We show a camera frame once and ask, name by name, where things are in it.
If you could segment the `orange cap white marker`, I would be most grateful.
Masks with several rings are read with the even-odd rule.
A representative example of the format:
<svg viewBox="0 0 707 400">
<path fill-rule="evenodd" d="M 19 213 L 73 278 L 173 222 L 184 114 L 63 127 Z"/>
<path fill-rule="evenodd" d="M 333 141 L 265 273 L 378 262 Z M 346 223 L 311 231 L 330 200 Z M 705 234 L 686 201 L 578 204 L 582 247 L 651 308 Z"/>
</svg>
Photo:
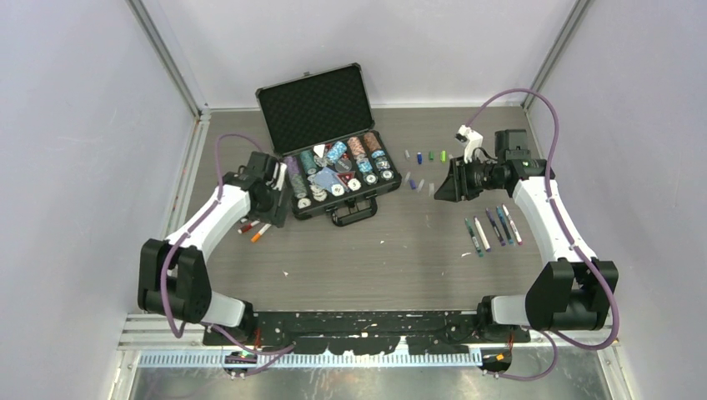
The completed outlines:
<svg viewBox="0 0 707 400">
<path fill-rule="evenodd" d="M 270 228 L 272 227 L 271 224 L 267 223 L 264 224 L 257 233 L 255 233 L 251 238 L 250 242 L 251 243 L 256 243 Z"/>
</svg>

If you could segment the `dark green marker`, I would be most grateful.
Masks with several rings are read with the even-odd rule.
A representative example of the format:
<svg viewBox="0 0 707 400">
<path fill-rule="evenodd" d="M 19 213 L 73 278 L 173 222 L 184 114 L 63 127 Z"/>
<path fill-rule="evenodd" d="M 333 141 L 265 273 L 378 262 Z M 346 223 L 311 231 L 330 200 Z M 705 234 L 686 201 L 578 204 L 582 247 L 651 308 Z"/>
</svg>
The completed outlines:
<svg viewBox="0 0 707 400">
<path fill-rule="evenodd" d="M 474 228 L 472 227 L 471 222 L 465 218 L 464 219 L 465 226 L 469 232 L 469 236 L 471 238 L 471 241 L 474 245 L 474 250 L 478 254 L 478 256 L 481 258 L 484 255 L 484 250 L 481 247 L 481 244 L 479 243 L 479 240 L 474 232 Z"/>
</svg>

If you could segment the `dark purple marker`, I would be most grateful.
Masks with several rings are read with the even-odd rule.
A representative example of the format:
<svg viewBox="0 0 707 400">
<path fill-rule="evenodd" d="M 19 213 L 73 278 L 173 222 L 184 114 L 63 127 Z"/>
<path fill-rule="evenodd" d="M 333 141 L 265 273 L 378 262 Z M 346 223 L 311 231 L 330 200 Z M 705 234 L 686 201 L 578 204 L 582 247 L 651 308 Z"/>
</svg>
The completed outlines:
<svg viewBox="0 0 707 400">
<path fill-rule="evenodd" d="M 503 237 L 503 234 L 500 232 L 499 225 L 497 224 L 494 215 L 491 213 L 491 210 L 489 208 L 485 209 L 485 213 L 494 232 L 494 236 L 499 241 L 499 244 L 504 247 L 506 245 L 506 241 Z"/>
</svg>

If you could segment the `purple cap white marker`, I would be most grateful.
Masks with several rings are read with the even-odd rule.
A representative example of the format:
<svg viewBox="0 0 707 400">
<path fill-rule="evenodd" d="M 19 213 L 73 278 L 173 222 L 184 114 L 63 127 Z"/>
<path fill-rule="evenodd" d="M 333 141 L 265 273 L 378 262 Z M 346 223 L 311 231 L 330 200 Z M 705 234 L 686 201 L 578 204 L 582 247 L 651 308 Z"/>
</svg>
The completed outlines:
<svg viewBox="0 0 707 400">
<path fill-rule="evenodd" d="M 479 221 L 479 219 L 477 217 L 474 217 L 474 226 L 477 229 L 477 232 L 479 234 L 479 238 L 481 239 L 481 243 L 482 243 L 484 251 L 489 253 L 491 251 L 491 246 L 490 246 L 489 240 L 483 230 L 481 222 Z"/>
</svg>

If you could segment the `light blue marker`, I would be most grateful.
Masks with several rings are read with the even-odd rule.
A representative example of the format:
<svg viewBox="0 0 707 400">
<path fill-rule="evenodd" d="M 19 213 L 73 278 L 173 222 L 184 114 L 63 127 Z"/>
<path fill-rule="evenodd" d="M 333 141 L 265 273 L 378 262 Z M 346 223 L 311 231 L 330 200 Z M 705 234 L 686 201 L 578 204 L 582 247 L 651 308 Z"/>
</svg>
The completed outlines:
<svg viewBox="0 0 707 400">
<path fill-rule="evenodd" d="M 511 230 L 509 228 L 507 218 L 504 215 L 503 209 L 500 206 L 497 206 L 496 213 L 498 215 L 499 221 L 500 221 L 502 229 L 504 231 L 504 235 L 506 237 L 507 243 L 509 245 L 514 245 L 514 235 L 511 233 Z"/>
</svg>

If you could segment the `magenta cap white marker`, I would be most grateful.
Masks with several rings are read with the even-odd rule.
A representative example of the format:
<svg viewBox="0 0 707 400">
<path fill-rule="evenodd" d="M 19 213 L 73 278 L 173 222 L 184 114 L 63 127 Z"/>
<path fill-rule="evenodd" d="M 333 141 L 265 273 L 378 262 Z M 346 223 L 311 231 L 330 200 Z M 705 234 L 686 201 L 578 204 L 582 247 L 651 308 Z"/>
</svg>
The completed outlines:
<svg viewBox="0 0 707 400">
<path fill-rule="evenodd" d="M 517 227 L 516 227 L 516 225 L 515 225 L 515 223 L 514 223 L 514 220 L 512 219 L 512 217 L 511 217 L 511 215 L 510 215 L 510 213 L 509 213 L 508 208 L 506 207 L 505 204 L 502 204 L 502 205 L 501 205 L 501 208 L 502 208 L 502 210 L 503 210 L 504 216 L 505 216 L 505 218 L 506 218 L 506 220 L 507 220 L 507 223 L 508 223 L 508 225 L 509 225 L 509 228 L 510 228 L 510 230 L 511 230 L 511 233 L 512 233 L 513 236 L 514 236 L 515 242 L 516 242 L 518 245 L 522 245 L 522 244 L 523 244 L 523 241 L 522 241 L 522 238 L 521 238 L 521 236 L 520 236 L 520 234 L 519 234 L 519 230 L 517 229 Z"/>
</svg>

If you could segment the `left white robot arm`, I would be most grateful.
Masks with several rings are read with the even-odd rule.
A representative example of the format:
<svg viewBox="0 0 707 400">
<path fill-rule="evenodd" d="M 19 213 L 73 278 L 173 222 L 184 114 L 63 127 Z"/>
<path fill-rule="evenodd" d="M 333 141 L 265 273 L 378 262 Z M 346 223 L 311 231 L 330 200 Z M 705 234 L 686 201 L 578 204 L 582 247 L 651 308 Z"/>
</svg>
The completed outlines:
<svg viewBox="0 0 707 400">
<path fill-rule="evenodd" d="M 182 227 L 164 239 L 151 238 L 141 248 L 138 306 L 167 317 L 170 323 L 223 326 L 233 343 L 249 343 L 256 332 L 248 302 L 212 289 L 207 262 L 230 229 L 244 218 L 282 227 L 293 190 L 285 162 L 252 152 L 237 172 L 218 175 L 207 202 Z"/>
</svg>

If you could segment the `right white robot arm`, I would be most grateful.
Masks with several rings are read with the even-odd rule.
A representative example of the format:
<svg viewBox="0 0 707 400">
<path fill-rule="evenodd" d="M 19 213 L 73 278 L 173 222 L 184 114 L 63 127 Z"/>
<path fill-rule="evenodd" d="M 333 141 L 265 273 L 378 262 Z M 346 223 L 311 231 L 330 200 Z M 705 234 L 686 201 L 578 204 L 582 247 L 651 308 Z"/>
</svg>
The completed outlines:
<svg viewBox="0 0 707 400">
<path fill-rule="evenodd" d="M 580 247 L 581 237 L 559 198 L 554 173 L 545 159 L 534 158 L 524 130 L 495 133 L 494 156 L 475 155 L 483 138 L 461 126 L 455 135 L 464 154 L 449 162 L 449 173 L 435 199 L 460 202 L 488 190 L 505 190 L 529 223 L 538 245 L 542 271 L 521 295 L 487 296 L 479 304 L 477 334 L 497 342 L 509 325 L 544 331 L 599 330 L 610 315 L 618 283 L 613 262 Z"/>
</svg>

